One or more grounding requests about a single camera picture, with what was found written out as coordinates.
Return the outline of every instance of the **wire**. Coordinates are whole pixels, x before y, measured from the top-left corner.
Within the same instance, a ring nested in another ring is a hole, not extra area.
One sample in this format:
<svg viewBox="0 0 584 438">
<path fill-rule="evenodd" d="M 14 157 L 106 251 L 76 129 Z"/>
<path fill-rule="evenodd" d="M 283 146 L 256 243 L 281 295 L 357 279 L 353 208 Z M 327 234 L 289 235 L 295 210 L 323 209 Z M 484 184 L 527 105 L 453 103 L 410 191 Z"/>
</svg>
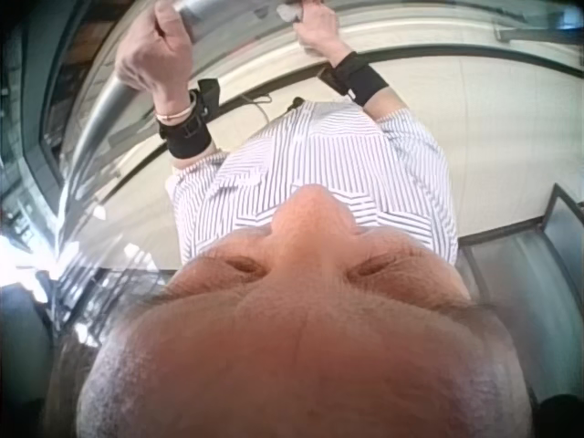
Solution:
<svg viewBox="0 0 584 438">
<path fill-rule="evenodd" d="M 265 96 L 260 96 L 260 98 L 266 98 L 264 100 L 257 100 L 257 99 L 251 100 L 245 94 L 242 94 L 241 98 L 247 102 L 246 105 L 255 105 L 264 115 L 264 119 L 266 119 L 266 125 L 269 124 L 270 118 L 267 115 L 267 113 L 264 111 L 264 109 L 260 106 L 260 105 L 264 105 L 264 104 L 268 104 L 268 103 L 273 102 L 272 97 L 269 94 L 266 94 Z"/>
</svg>

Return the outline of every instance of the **shirt sleeve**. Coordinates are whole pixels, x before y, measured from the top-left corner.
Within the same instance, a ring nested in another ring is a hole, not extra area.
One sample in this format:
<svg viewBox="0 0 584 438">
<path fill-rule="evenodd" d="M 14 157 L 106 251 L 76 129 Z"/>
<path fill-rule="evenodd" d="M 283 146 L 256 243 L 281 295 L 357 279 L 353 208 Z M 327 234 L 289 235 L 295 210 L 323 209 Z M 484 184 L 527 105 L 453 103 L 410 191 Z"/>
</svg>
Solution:
<svg viewBox="0 0 584 438">
<path fill-rule="evenodd" d="M 225 152 L 214 153 L 184 170 L 175 170 L 166 183 L 174 210 L 183 264 L 196 255 L 194 233 L 197 216 L 225 158 Z"/>
<path fill-rule="evenodd" d="M 409 109 L 400 109 L 377 121 L 413 183 L 425 194 L 437 223 L 438 254 L 455 263 L 458 235 L 448 162 L 432 134 Z"/>
</svg>

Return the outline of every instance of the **wrist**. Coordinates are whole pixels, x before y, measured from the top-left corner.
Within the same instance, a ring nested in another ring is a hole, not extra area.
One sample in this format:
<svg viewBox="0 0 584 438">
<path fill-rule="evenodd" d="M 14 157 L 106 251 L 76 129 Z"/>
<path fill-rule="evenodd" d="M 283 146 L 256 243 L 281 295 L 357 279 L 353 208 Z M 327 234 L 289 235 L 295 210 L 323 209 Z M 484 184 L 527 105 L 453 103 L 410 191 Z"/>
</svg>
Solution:
<svg viewBox="0 0 584 438">
<path fill-rule="evenodd" d="M 177 89 L 157 89 L 152 92 L 152 99 L 154 100 L 156 114 L 161 116 L 179 114 L 191 106 L 188 86 Z"/>
<path fill-rule="evenodd" d="M 332 67 L 340 64 L 345 57 L 353 51 L 348 45 L 341 40 L 337 40 L 321 50 L 322 55 L 328 60 Z"/>
</svg>

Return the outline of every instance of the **closed eye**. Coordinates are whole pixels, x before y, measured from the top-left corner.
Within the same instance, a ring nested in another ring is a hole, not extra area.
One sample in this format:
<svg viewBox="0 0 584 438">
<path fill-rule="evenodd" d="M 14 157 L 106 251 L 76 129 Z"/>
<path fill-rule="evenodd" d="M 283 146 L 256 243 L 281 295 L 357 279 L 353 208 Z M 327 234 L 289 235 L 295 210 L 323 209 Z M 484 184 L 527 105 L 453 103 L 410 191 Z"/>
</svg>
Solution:
<svg viewBox="0 0 584 438">
<path fill-rule="evenodd" d="M 227 257 L 222 260 L 230 267 L 243 274 L 265 276 L 267 269 L 249 257 Z"/>
<path fill-rule="evenodd" d="M 395 254 L 384 254 L 370 258 L 360 265 L 353 267 L 347 273 L 347 277 L 351 279 L 353 277 L 373 276 L 393 263 L 395 259 Z"/>
<path fill-rule="evenodd" d="M 347 279 L 350 281 L 367 276 L 374 276 L 392 265 L 419 255 L 420 251 L 417 248 L 410 248 L 405 254 L 403 251 L 391 251 L 383 255 L 378 255 L 350 269 L 347 272 Z"/>
</svg>

